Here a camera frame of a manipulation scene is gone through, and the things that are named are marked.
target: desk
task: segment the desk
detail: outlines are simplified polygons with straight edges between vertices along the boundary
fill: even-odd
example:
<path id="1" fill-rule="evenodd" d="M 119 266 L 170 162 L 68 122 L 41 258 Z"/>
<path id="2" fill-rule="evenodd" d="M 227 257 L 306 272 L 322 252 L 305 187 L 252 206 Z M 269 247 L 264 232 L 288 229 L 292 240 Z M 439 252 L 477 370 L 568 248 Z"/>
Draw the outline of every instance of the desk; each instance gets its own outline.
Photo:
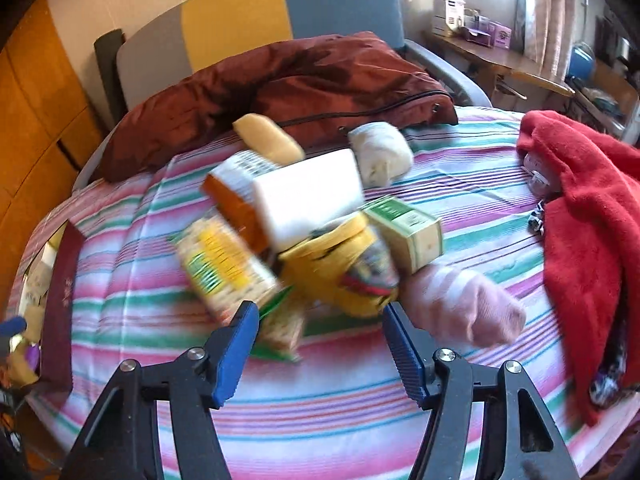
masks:
<path id="1" fill-rule="evenodd" d="M 462 38 L 444 38 L 431 35 L 433 43 L 454 51 L 469 62 L 479 66 L 476 83 L 492 99 L 496 85 L 508 75 L 514 79 L 552 90 L 562 96 L 572 97 L 574 90 L 567 86 L 562 77 L 545 73 L 538 63 L 514 50 L 489 48 L 471 43 Z"/>

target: snack box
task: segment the snack box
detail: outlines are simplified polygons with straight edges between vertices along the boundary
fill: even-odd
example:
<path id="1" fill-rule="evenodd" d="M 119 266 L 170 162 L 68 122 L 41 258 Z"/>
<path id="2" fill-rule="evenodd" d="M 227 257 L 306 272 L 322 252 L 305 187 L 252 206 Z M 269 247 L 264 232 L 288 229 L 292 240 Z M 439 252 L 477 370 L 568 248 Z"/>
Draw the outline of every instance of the snack box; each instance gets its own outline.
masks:
<path id="1" fill-rule="evenodd" d="M 444 253 L 439 218 L 387 195 L 362 207 L 391 251 L 396 267 L 413 274 Z"/>

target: pink sock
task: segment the pink sock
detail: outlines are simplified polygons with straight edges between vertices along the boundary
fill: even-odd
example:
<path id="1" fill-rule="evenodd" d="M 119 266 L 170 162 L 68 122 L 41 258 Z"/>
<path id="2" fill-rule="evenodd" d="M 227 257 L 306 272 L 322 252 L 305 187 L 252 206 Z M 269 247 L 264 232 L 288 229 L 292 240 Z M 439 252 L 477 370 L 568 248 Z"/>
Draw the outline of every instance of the pink sock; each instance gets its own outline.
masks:
<path id="1" fill-rule="evenodd" d="M 501 286 L 453 267 L 428 265 L 402 280 L 400 303 L 439 342 L 476 347 L 514 342 L 527 320 L 524 306 Z"/>

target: green label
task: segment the green label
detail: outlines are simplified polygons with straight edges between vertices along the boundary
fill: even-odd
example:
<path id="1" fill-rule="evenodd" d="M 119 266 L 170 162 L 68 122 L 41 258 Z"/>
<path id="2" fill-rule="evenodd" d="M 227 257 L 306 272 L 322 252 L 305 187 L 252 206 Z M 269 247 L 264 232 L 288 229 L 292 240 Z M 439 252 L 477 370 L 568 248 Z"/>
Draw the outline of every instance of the green label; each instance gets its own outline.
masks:
<path id="1" fill-rule="evenodd" d="M 187 272 L 192 276 L 192 279 L 198 284 L 205 294 L 212 293 L 213 290 L 222 283 L 222 280 L 218 276 L 216 270 L 209 265 L 204 254 L 194 256 L 187 263 Z"/>
<path id="2" fill-rule="evenodd" d="M 407 204 L 403 204 L 402 202 L 393 199 L 385 200 L 379 204 L 374 204 L 369 210 L 389 222 L 392 222 L 405 213 L 411 213 L 414 211 L 414 209 L 409 207 Z"/>

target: red fleece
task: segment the red fleece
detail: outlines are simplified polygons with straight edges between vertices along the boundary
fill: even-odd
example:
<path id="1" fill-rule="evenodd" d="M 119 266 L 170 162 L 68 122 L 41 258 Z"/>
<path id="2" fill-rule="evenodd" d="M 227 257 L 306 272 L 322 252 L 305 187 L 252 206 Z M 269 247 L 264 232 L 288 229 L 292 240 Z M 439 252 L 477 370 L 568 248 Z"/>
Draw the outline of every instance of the red fleece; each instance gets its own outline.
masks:
<path id="1" fill-rule="evenodd" d="M 589 386 L 628 287 L 623 386 L 640 383 L 640 150 L 550 111 L 526 114 L 517 149 L 533 152 L 562 182 L 545 207 L 546 290 L 555 305 L 585 422 L 598 421 Z"/>

